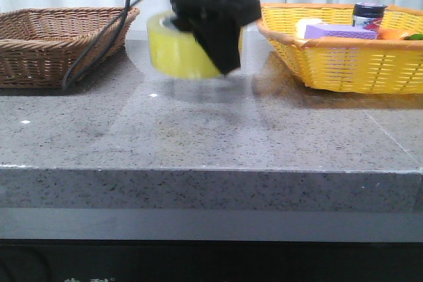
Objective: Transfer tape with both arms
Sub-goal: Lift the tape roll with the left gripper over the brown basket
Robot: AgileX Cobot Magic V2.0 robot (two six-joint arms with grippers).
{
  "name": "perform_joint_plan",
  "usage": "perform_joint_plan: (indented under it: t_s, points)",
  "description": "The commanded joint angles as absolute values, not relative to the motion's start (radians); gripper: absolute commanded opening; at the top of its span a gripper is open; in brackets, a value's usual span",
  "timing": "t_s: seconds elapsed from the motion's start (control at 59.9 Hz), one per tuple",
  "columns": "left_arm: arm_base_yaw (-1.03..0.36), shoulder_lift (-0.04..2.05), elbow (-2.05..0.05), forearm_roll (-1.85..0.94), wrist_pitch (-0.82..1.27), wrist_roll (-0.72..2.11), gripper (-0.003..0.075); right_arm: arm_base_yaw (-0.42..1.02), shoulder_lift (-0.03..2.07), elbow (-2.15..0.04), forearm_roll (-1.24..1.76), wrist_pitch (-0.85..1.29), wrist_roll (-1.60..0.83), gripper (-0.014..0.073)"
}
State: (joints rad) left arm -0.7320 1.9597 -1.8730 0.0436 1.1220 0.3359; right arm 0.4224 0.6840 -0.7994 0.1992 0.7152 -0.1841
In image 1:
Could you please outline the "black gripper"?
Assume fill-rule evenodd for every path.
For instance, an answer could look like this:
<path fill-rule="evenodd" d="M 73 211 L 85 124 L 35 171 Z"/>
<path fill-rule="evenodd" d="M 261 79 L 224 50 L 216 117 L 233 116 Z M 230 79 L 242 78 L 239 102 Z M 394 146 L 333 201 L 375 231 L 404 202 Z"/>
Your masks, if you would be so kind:
<path fill-rule="evenodd" d="M 197 42 L 222 75 L 241 66 L 241 28 L 261 18 L 259 0 L 170 0 L 173 25 L 193 31 Z"/>

